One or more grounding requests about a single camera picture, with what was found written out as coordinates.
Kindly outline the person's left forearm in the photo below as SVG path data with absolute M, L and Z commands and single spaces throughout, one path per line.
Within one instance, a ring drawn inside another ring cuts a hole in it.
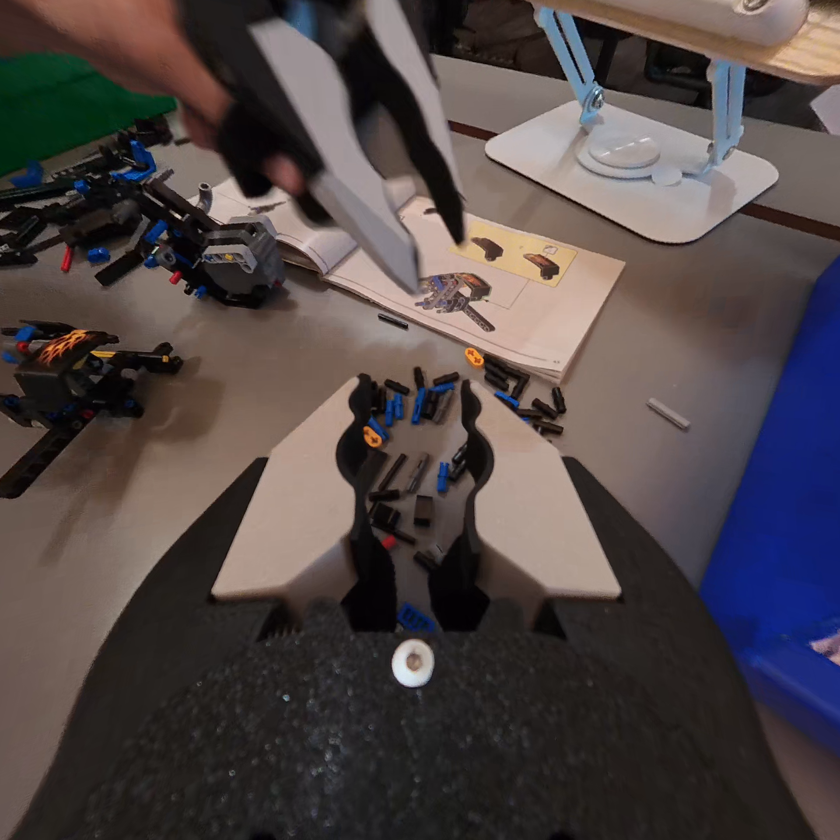
M 172 97 L 184 77 L 214 78 L 168 1 L 2 1 L 2 55 L 63 53 L 132 91 Z

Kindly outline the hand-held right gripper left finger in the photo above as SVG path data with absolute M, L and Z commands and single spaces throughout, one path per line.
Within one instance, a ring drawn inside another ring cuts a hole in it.
M 372 380 L 351 377 L 271 449 L 211 594 L 278 600 L 303 618 L 339 603 L 353 628 L 396 626 L 396 573 L 367 509 Z

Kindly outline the black lego sub-assembly flame print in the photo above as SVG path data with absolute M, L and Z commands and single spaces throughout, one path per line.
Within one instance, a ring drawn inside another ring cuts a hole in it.
M 1 411 L 42 437 L 1 478 L 1 497 L 16 499 L 100 415 L 138 419 L 144 406 L 131 373 L 176 375 L 184 364 L 170 343 L 120 350 L 119 336 L 63 322 L 22 321 L 2 328 L 2 362 L 12 365 L 19 393 L 1 394 Z

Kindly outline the lego instruction booklet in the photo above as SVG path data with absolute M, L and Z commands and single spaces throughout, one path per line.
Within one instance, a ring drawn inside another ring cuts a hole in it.
M 394 314 L 560 382 L 620 277 L 618 259 L 466 216 L 467 238 L 452 244 L 432 201 L 410 176 L 387 183 L 415 237 L 419 281 L 406 291 L 338 227 L 312 226 L 275 188 L 247 198 L 234 179 L 213 188 L 219 223 L 266 216 L 283 259 Z

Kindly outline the small grey lego piece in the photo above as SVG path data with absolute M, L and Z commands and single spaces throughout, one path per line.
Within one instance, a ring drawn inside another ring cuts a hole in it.
M 690 429 L 690 421 L 688 419 L 679 415 L 677 412 L 673 411 L 671 408 L 667 407 L 659 400 L 650 397 L 646 401 L 646 406 L 659 417 L 664 418 L 664 420 L 675 426 L 680 431 L 686 432 Z

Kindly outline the wooden edged board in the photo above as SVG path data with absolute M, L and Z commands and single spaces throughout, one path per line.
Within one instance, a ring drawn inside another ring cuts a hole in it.
M 623 32 L 806 85 L 839 82 L 839 2 L 537 1 Z

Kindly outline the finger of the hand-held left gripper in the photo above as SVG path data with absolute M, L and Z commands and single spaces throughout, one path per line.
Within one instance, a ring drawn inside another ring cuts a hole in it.
M 388 277 L 417 291 L 417 249 L 362 149 L 335 62 L 281 18 L 252 24 L 248 32 L 322 163 L 309 180 L 310 193 Z
M 381 107 L 453 242 L 465 239 L 454 150 L 436 77 L 402 2 L 342 2 L 341 71 L 355 118 Z

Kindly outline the green plastic storage bin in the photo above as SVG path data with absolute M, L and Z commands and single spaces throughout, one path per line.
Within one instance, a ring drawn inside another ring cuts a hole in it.
M 129 91 L 66 55 L 1 59 L 1 175 L 176 110 L 173 98 Z

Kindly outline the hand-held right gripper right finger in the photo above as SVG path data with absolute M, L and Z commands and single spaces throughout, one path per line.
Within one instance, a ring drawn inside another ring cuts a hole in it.
M 474 631 L 492 602 L 511 601 L 535 627 L 555 599 L 616 602 L 623 594 L 560 451 L 487 388 L 464 381 L 463 527 L 428 575 L 445 631 Z

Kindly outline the white metal stand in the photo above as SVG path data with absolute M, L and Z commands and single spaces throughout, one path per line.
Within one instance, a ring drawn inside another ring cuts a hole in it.
M 707 140 L 607 104 L 572 14 L 538 6 L 534 17 L 575 102 L 489 140 L 492 161 L 665 245 L 702 238 L 777 183 L 772 163 L 739 150 L 745 66 L 710 62 Z

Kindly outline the blue plastic storage bin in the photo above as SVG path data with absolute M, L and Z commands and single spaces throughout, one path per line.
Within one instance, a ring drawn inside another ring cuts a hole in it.
M 816 281 L 700 585 L 753 696 L 839 754 L 839 260 Z

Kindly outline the pile of small lego pins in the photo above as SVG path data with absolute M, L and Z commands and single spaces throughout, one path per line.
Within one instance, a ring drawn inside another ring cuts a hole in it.
M 432 376 L 417 366 L 413 385 L 393 379 L 372 384 L 372 414 L 365 436 L 373 482 L 368 509 L 387 550 L 405 546 L 431 571 L 457 534 L 458 494 L 468 482 L 468 434 L 461 422 L 462 391 L 471 375 L 494 400 L 538 434 L 558 437 L 566 414 L 556 377 L 538 374 L 475 346 L 465 352 L 468 371 Z

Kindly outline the large grey black lego assembly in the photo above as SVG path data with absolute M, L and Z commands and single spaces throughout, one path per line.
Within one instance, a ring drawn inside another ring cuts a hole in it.
M 172 170 L 145 182 L 123 182 L 107 220 L 129 232 L 122 255 L 98 270 L 100 286 L 110 287 L 141 266 L 163 269 L 186 295 L 211 298 L 227 307 L 258 309 L 285 277 L 275 229 L 262 216 L 211 218 L 212 188 L 199 185 L 195 202 L 168 185 Z

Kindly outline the person's left hand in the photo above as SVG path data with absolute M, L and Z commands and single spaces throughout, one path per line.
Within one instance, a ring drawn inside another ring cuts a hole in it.
M 184 77 L 171 90 L 179 102 L 182 120 L 194 144 L 218 151 L 218 134 L 223 117 L 232 105 L 225 89 L 211 78 Z M 298 167 L 284 154 L 273 154 L 259 166 L 260 173 L 284 192 L 301 196 L 306 182 Z

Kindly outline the pile of lego beams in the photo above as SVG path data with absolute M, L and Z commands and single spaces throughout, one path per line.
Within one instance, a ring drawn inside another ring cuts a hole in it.
M 128 236 L 141 220 L 144 183 L 157 171 L 151 150 L 173 139 L 170 121 L 158 114 L 136 119 L 63 169 L 28 161 L 2 189 L 2 267 L 32 266 L 42 250 L 63 245 L 68 270 L 78 249 Z

